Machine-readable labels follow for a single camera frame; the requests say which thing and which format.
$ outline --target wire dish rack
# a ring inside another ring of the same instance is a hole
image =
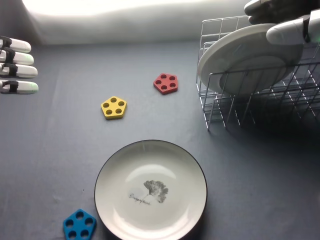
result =
[[[216,41],[238,29],[249,26],[248,16],[209,19],[202,22],[198,63],[201,56]],[[239,81],[245,81],[250,72],[278,69],[281,67],[255,68],[242,71],[213,72],[208,75],[224,76],[222,93],[206,87],[196,77],[196,87],[200,98],[205,124],[210,131],[212,123],[222,122],[227,128],[232,122],[240,127],[244,125],[274,124],[288,126],[291,123],[310,121],[320,126],[320,61],[319,44],[306,45],[299,64],[292,73],[268,89],[249,95],[229,95],[224,92],[228,77],[242,74]]]

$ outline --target blue pentagon block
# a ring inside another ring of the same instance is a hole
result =
[[[90,240],[97,225],[96,219],[82,209],[78,209],[63,221],[66,240]]]

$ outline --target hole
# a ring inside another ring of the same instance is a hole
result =
[[[68,219],[66,222],[65,222],[65,226],[67,228],[72,228],[72,226],[74,225],[74,221],[72,221],[71,219]]]
[[[91,226],[94,223],[94,220],[91,217],[88,217],[85,221],[84,221],[85,225],[87,225],[88,227]]]
[[[82,211],[78,211],[75,215],[76,219],[81,220],[84,217],[84,213]]]
[[[77,236],[77,233],[76,233],[75,231],[71,231],[71,232],[69,232],[69,234],[68,234],[68,237],[69,237],[70,239],[76,239],[76,236]]]
[[[83,239],[86,239],[87,237],[89,237],[89,231],[88,230],[82,230],[80,235],[81,235],[81,237]]]

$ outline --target dish rack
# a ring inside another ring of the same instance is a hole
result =
[[[201,26],[198,63],[201,56],[216,41],[238,29],[249,26],[248,16],[235,16],[204,20]],[[196,87],[200,98],[205,124],[210,131],[212,123],[222,122],[225,128],[233,123],[244,125],[274,124],[289,126],[291,123],[311,121],[320,129],[320,56],[319,44],[308,44],[303,49],[299,64],[292,73],[268,89],[249,95],[229,95],[224,92],[228,77],[242,74],[240,88],[248,73],[278,69],[267,67],[242,71],[213,72],[208,77],[208,86],[212,76],[225,75],[226,81],[222,93],[206,87],[196,76]]]

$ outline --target plate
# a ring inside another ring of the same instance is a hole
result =
[[[303,45],[272,45],[266,38],[267,31],[275,24],[259,24],[234,31],[213,44],[201,57],[197,75],[209,89],[230,95],[245,95],[271,87],[285,78],[299,63]],[[272,68],[243,72],[212,75],[226,71]]]
[[[122,240],[178,240],[202,216],[207,183],[186,150],[144,140],[107,160],[96,180],[94,200],[104,225]]]

